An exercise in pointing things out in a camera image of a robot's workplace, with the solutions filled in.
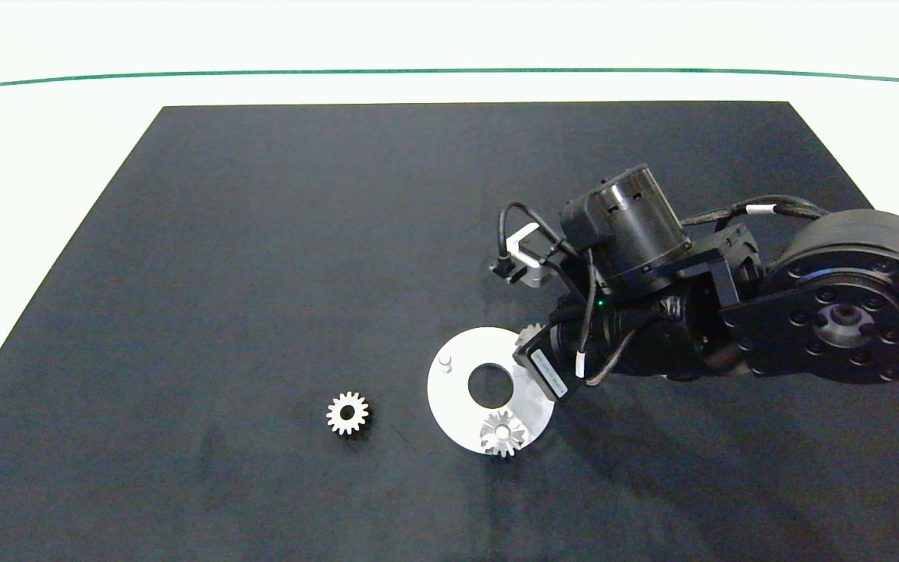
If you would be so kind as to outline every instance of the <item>robotic arm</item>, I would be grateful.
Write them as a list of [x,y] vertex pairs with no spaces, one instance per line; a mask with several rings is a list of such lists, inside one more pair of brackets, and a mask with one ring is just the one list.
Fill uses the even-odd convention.
[[[506,215],[532,219],[506,238]],[[764,266],[743,214],[811,219]],[[684,225],[716,222],[692,240]],[[899,380],[899,216],[829,213],[768,195],[679,221],[646,165],[564,206],[563,236],[509,203],[492,271],[567,294],[545,326],[520,334],[514,358],[554,400],[610,373],[677,381],[751,372],[839,382]]]

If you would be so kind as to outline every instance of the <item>green line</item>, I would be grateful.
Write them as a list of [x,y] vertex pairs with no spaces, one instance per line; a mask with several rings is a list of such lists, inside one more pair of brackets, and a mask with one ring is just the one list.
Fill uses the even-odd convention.
[[82,74],[9,80],[0,86],[24,86],[46,82],[72,82],[76,80],[107,80],[111,78],[159,78],[168,76],[264,76],[306,74],[540,74],[568,73],[692,73],[692,74],[767,74],[774,76],[804,76],[812,78],[845,78],[874,82],[899,82],[894,76],[870,76],[866,74],[841,74],[837,72],[802,72],[795,70],[759,70],[749,68],[345,68],[307,70],[186,70],[172,72],[124,72],[116,74]]

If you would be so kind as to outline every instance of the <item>black cylindrical motor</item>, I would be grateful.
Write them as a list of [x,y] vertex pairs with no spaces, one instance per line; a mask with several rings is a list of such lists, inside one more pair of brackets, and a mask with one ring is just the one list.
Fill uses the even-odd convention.
[[670,285],[660,266],[691,247],[646,164],[568,202],[560,224],[575,250],[592,249],[603,291],[617,301]]

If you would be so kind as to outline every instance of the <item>black cable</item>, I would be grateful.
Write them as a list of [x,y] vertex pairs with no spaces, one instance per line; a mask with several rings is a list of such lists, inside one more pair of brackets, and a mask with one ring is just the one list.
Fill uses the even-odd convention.
[[559,246],[561,250],[567,253],[567,255],[576,259],[581,259],[581,256],[578,255],[574,247],[572,247],[567,240],[561,238],[553,228],[550,228],[550,225],[546,224],[546,221],[543,220],[536,211],[529,208],[525,203],[510,201],[509,203],[506,203],[506,206],[502,207],[502,212],[499,213],[499,260],[509,258],[509,249],[507,249],[506,245],[506,218],[509,216],[509,210],[513,208],[521,210],[527,217],[534,220],[536,224],[539,224],[539,228],[543,229],[543,233],[550,239],[550,242]]
[[581,324],[581,343],[578,344],[578,353],[585,352],[588,345],[588,332],[592,327],[592,312],[595,312],[595,254],[588,249],[588,304],[585,305],[585,322]]
[[602,383],[603,380],[606,380],[606,377],[609,376],[610,372],[613,372],[613,369],[620,363],[620,359],[624,355],[624,352],[627,351],[629,344],[634,340],[634,336],[636,336],[640,330],[649,326],[653,322],[659,320],[659,317],[652,316],[647,320],[644,320],[642,324],[638,327],[633,328],[631,331],[627,332],[627,335],[620,341],[620,345],[617,345],[617,348],[613,350],[613,355],[609,356],[609,360],[606,361],[606,365],[602,366],[602,370],[599,370],[599,373],[588,380],[585,380],[585,384],[588,386],[597,386]]
[[689,217],[682,221],[685,226],[706,224],[715,222],[715,231],[727,228],[734,217],[747,214],[749,205],[773,205],[772,212],[778,215],[786,215],[799,218],[818,219],[829,214],[827,209],[818,206],[801,197],[792,195],[759,195],[734,203],[729,207],[714,209],[712,211]]

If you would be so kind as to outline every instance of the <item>small metal gear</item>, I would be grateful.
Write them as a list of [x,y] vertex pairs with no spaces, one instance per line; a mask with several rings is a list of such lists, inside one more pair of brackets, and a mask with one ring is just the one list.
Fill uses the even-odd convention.
[[509,410],[488,416],[481,424],[481,447],[489,455],[514,455],[525,444],[528,431]]
[[532,336],[539,334],[542,329],[543,327],[539,323],[529,324],[527,327],[522,328],[522,331],[518,333],[517,340],[515,340],[515,347],[520,347],[525,342],[528,342],[532,339]]
[[[367,423],[367,416],[370,415],[368,408],[370,404],[359,392],[346,392],[332,398],[332,405],[328,406],[325,416],[332,431],[339,435],[352,435]],[[343,416],[343,410],[346,410],[346,416]]]

